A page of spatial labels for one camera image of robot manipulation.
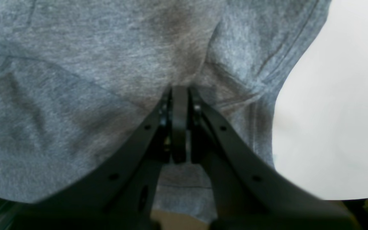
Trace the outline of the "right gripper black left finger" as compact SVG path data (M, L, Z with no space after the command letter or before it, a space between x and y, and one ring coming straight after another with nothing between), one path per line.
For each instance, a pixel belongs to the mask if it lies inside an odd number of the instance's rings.
M14 219L13 230L159 230L150 212L163 165L187 160L189 95L175 86L108 160Z

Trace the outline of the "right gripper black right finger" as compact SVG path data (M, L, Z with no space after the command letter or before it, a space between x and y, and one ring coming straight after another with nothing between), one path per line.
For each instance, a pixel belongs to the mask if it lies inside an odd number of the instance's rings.
M289 182L263 162L231 124L189 89L191 160L212 184L211 230L359 230L349 211Z

